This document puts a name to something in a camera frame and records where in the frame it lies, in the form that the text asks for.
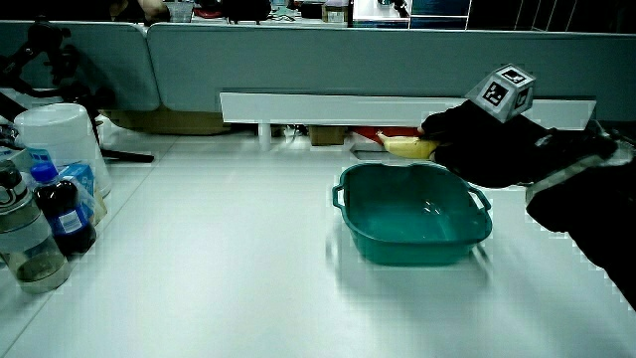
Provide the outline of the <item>person's right hand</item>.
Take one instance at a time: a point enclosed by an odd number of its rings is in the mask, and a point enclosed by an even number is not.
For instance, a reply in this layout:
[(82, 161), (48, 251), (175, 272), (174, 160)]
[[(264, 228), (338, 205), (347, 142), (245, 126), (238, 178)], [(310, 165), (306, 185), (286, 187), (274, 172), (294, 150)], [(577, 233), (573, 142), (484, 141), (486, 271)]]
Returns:
[(523, 113), (530, 109), (536, 77), (508, 64), (465, 100), (429, 115), (420, 137), (437, 143), (431, 159), (462, 179), (487, 188), (530, 186), (565, 169), (609, 159), (618, 145), (587, 130), (546, 128)]

